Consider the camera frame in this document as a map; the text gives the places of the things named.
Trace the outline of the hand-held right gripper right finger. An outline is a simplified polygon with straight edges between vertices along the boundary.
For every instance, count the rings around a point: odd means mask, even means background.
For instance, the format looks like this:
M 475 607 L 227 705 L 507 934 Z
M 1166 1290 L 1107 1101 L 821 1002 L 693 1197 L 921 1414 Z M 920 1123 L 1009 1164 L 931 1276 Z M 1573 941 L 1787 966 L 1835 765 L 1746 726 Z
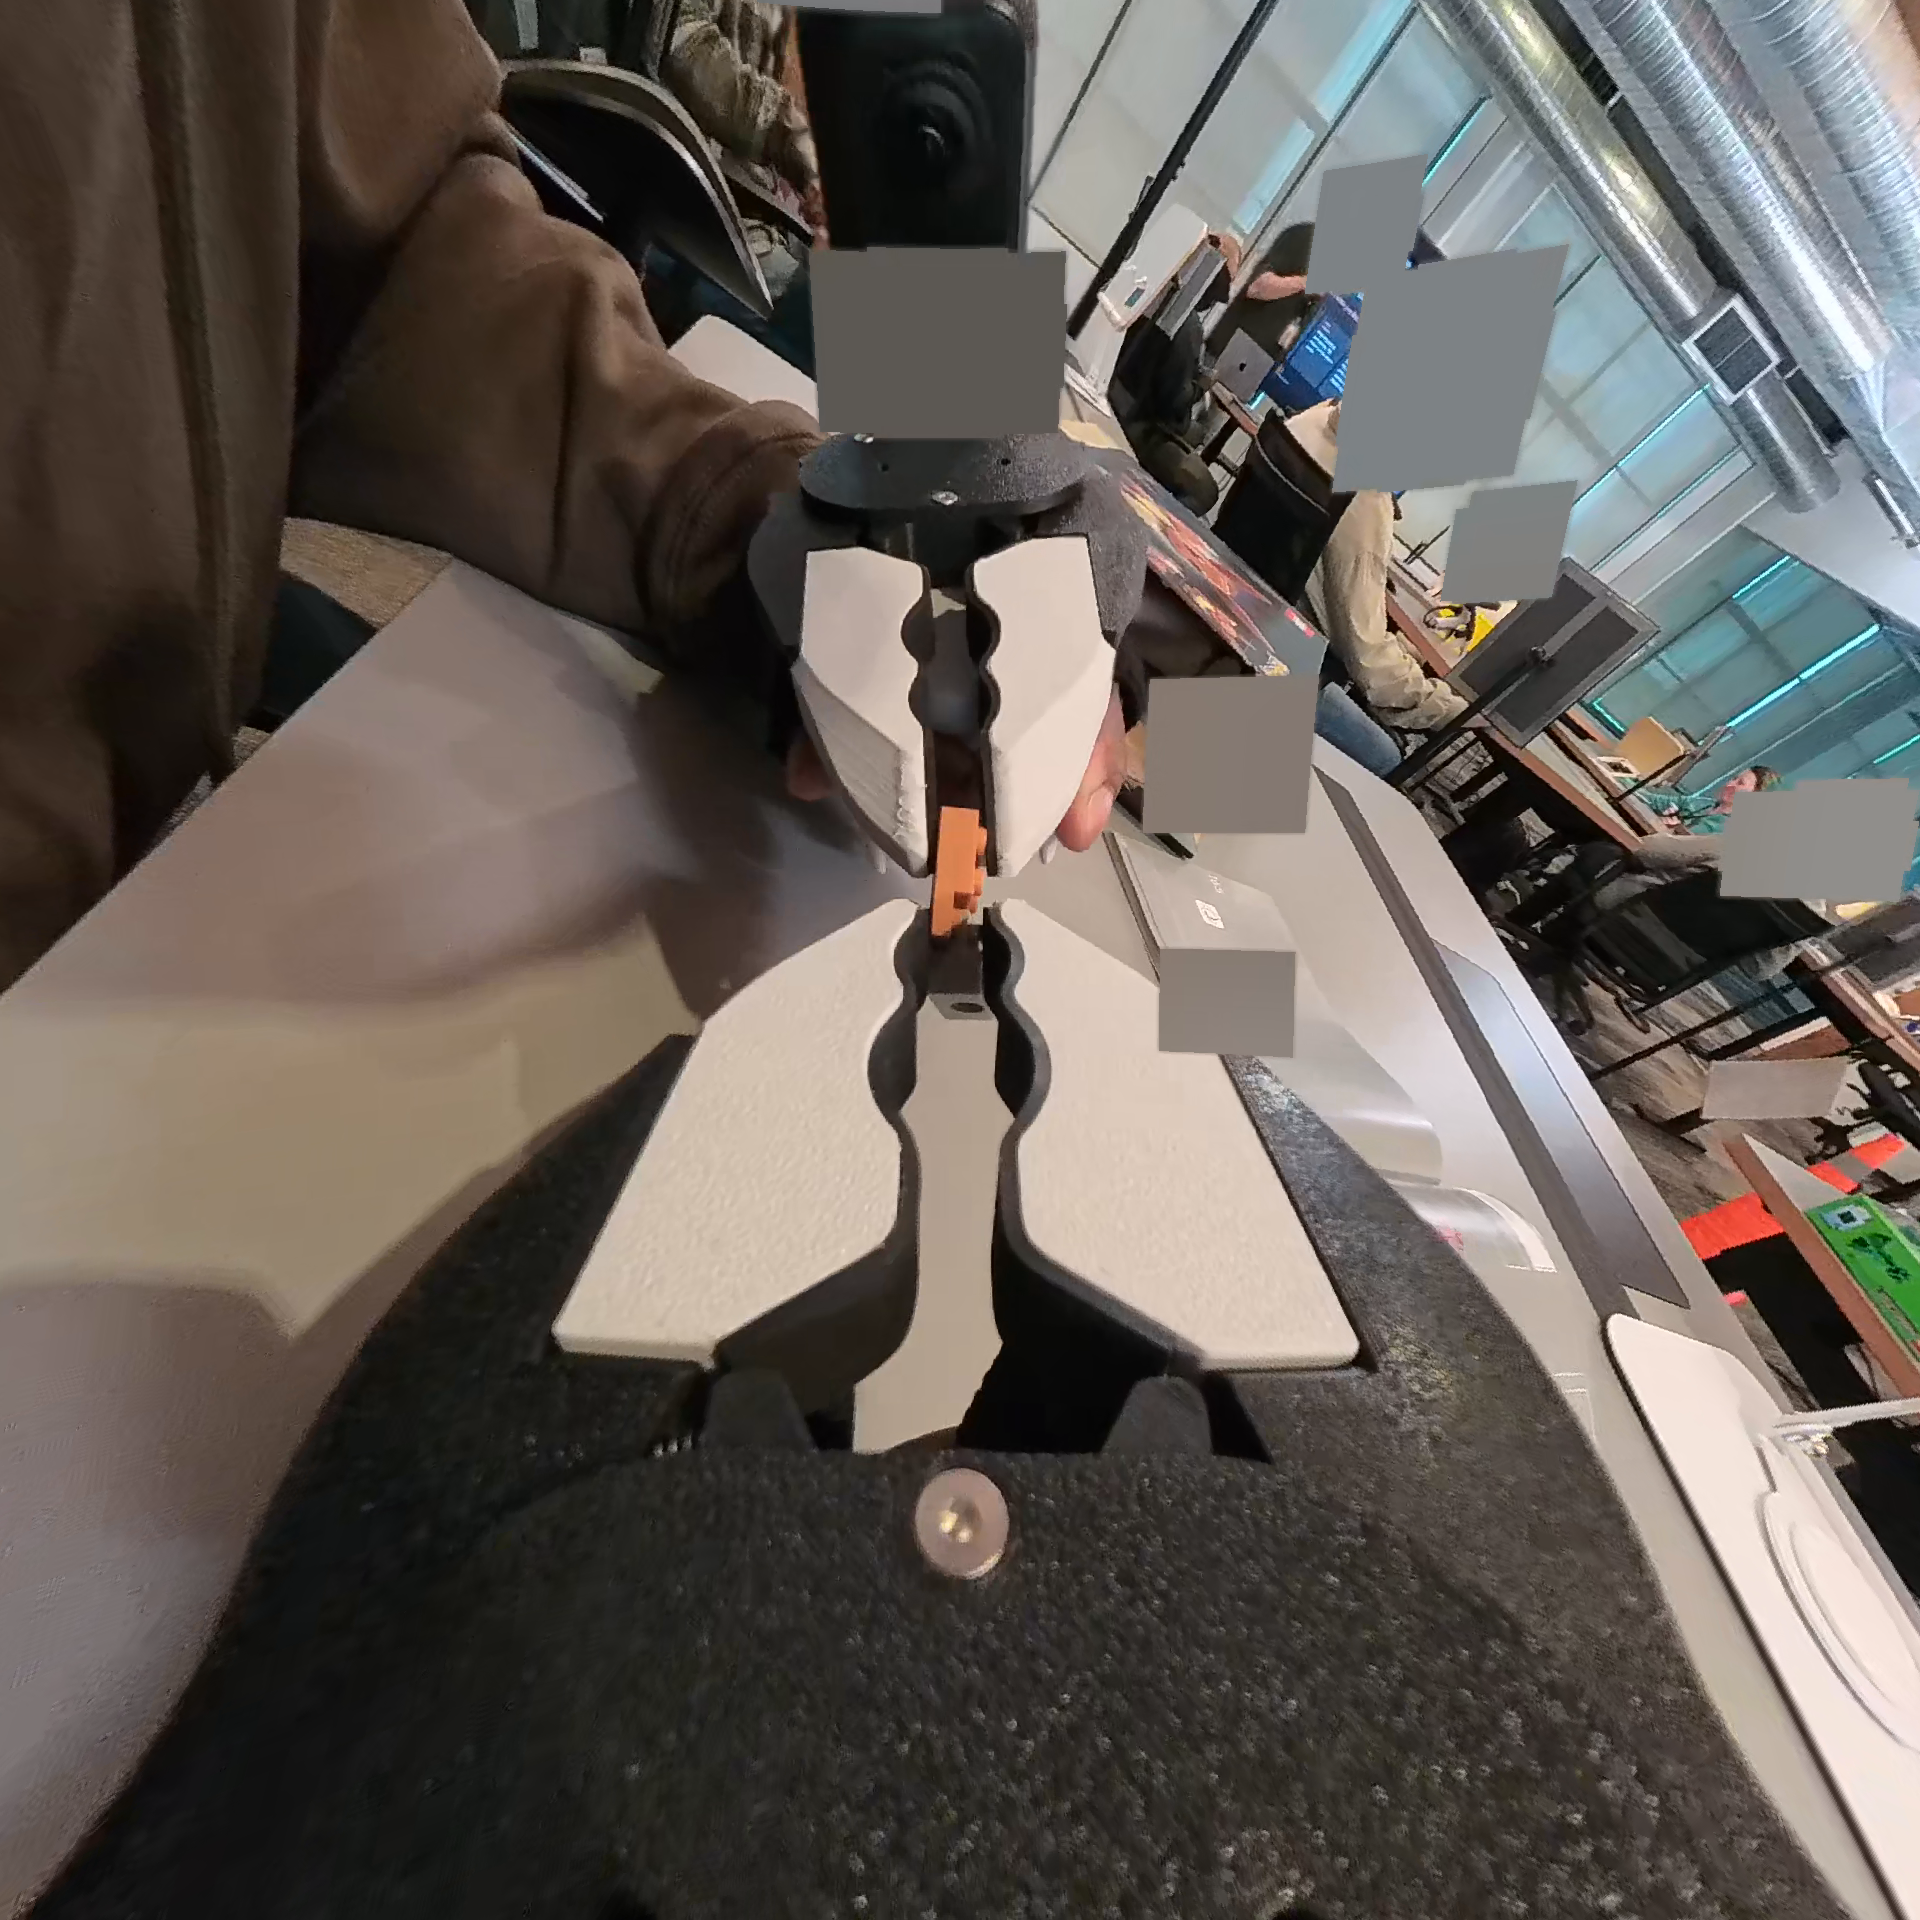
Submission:
M 1007 945 L 1004 1039 L 1035 1079 L 1007 1223 L 1045 1276 L 1212 1372 L 1331 1370 L 1355 1329 L 1224 1065 L 1158 1044 L 1158 989 L 1029 902 Z

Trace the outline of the wooden side table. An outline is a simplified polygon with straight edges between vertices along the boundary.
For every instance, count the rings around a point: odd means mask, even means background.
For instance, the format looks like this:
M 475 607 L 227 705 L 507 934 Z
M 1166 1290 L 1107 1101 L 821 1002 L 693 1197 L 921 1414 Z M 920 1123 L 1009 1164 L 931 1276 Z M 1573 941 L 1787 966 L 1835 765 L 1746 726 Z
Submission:
M 1813 1174 L 1813 1169 L 1791 1164 L 1778 1153 L 1771 1145 L 1737 1135 L 1726 1142 L 1729 1161 L 1747 1181 L 1763 1207 L 1784 1223 L 1790 1245 L 1820 1289 L 1832 1297 L 1835 1308 L 1848 1316 L 1851 1329 L 1858 1335 L 1858 1344 L 1875 1357 L 1884 1377 L 1896 1382 L 1899 1396 L 1916 1396 L 1916 1354 L 1896 1332 L 1881 1319 L 1873 1299 L 1854 1280 L 1851 1267 L 1835 1255 L 1826 1238 L 1817 1232 L 1810 1209 L 1858 1200 L 1858 1191 L 1839 1191 L 1832 1183 Z

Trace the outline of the printed brick set box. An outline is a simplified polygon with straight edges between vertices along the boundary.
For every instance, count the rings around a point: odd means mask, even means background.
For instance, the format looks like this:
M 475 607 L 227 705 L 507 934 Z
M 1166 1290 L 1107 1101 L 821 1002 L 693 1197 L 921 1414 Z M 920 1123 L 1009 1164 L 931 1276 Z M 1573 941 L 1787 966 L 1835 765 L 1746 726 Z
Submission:
M 1212 528 L 1129 454 L 1096 448 L 1094 457 L 1147 528 L 1148 575 L 1218 644 L 1257 675 L 1307 675 L 1313 679 L 1320 675 L 1324 636 L 1291 602 L 1218 544 Z

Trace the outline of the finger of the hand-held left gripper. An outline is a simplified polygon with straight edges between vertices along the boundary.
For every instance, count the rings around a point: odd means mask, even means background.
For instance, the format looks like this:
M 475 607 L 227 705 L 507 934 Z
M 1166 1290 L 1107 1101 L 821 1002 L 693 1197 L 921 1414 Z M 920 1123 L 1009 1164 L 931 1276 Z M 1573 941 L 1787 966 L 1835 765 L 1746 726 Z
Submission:
M 985 620 L 984 730 L 991 874 L 1019 874 L 1080 793 L 1113 685 L 1090 553 L 1048 535 L 984 554 L 969 604 Z
M 857 826 L 907 874 L 929 874 L 929 745 L 913 710 L 907 625 L 924 569 L 870 547 L 811 548 L 790 676 L 803 726 Z

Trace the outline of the green printed box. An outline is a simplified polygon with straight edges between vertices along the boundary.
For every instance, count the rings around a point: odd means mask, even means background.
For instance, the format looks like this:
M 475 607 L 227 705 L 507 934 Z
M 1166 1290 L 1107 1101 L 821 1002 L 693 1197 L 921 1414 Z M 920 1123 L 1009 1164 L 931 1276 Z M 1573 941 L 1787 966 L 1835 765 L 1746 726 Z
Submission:
M 1845 1191 L 1806 1209 L 1806 1219 L 1894 1337 L 1916 1354 L 1916 1223 L 1909 1213 Z

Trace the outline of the silver ventilation duct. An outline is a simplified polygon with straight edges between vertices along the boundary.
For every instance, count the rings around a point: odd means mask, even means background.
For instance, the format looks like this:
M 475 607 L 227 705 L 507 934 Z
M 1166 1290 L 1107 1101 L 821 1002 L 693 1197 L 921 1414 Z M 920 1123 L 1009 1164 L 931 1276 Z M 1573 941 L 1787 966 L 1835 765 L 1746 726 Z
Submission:
M 1916 49 L 1896 1 L 1571 1 L 1672 175 L 1832 374 L 1916 349 Z
M 1538 12 L 1529 1 L 1422 1 L 1422 12 L 1480 65 L 1506 122 L 1554 167 L 1601 252 L 1691 371 L 1707 381 L 1710 403 L 1778 502 L 1804 515 L 1832 499 L 1832 451 L 1791 396 L 1778 339 L 1694 246 Z

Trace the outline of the person's left hand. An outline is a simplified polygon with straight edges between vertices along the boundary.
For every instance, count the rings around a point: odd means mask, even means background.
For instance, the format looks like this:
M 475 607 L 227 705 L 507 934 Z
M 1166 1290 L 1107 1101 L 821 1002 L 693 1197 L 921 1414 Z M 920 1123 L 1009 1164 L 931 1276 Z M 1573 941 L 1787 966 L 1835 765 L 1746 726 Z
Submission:
M 1132 780 L 1132 749 L 1119 685 L 1112 688 L 1087 767 L 1080 780 L 1075 797 L 1067 801 L 1058 826 L 1054 829 L 1041 857 L 1049 860 L 1062 851 L 1087 851 L 1107 829 L 1119 790 Z

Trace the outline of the grey desk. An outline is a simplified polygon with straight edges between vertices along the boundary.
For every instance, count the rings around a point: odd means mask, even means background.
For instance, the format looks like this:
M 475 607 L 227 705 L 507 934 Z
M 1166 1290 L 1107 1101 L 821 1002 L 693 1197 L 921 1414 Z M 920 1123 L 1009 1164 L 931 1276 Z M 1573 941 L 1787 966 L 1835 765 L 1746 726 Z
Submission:
M 611 636 L 427 586 L 2 993 L 2 1913 L 1915 1916 L 1916 1757 L 1817 1751 L 1605 1325 L 1781 1391 L 1422 817 L 1313 761 L 1198 864 L 1554 1274 L 1198 1052 L 1355 1357 L 1071 1297 L 985 924 L 892 1354 L 563 1353 L 703 1021 L 924 889 Z M 1107 847 L 990 899 L 1161 1001 Z

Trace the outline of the person's brown jacket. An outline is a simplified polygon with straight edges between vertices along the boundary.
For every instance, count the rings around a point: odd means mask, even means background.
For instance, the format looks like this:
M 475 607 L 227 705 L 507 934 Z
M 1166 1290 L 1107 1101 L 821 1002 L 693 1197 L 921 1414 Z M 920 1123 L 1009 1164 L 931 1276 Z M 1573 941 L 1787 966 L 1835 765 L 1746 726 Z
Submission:
M 463 1 L 2 4 L 2 983 L 230 767 L 296 415 L 499 71 Z

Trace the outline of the orange brick plate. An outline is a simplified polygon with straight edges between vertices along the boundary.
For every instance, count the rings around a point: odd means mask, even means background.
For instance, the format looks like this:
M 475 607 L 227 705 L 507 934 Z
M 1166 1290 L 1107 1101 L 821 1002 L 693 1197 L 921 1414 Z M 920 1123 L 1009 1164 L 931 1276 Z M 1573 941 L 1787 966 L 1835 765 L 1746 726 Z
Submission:
M 985 893 L 991 832 L 975 806 L 943 806 L 934 833 L 929 937 L 958 938 Z

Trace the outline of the grey monitor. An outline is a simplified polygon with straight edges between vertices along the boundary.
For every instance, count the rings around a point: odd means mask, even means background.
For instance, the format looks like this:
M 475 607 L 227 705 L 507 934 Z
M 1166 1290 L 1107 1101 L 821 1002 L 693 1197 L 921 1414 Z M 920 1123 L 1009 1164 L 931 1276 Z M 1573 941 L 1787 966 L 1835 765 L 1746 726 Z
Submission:
M 1654 631 L 1583 564 L 1561 557 L 1548 595 L 1519 602 L 1462 652 L 1448 684 L 1509 748 L 1526 748 L 1609 679 Z

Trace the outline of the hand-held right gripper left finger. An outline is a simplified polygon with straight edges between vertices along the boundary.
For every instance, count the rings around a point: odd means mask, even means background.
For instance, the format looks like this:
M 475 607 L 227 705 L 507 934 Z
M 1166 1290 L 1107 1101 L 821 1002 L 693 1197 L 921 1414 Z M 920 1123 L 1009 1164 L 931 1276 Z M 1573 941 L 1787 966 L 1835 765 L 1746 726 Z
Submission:
M 924 913 L 888 899 L 712 1011 L 552 1324 L 563 1353 L 881 1363 L 913 1313 Z

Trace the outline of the clear acrylic bracket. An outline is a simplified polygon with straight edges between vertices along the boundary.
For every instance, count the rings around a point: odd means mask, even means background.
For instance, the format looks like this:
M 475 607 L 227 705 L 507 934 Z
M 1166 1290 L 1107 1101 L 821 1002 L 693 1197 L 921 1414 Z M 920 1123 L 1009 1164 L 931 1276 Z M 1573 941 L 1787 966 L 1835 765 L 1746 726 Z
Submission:
M 1845 1427 L 1916 1418 L 1916 1399 L 1873 1399 L 1848 1407 L 1816 1407 L 1806 1414 L 1787 1414 L 1769 1421 L 1761 1437 L 1774 1449 L 1820 1456 L 1829 1439 Z

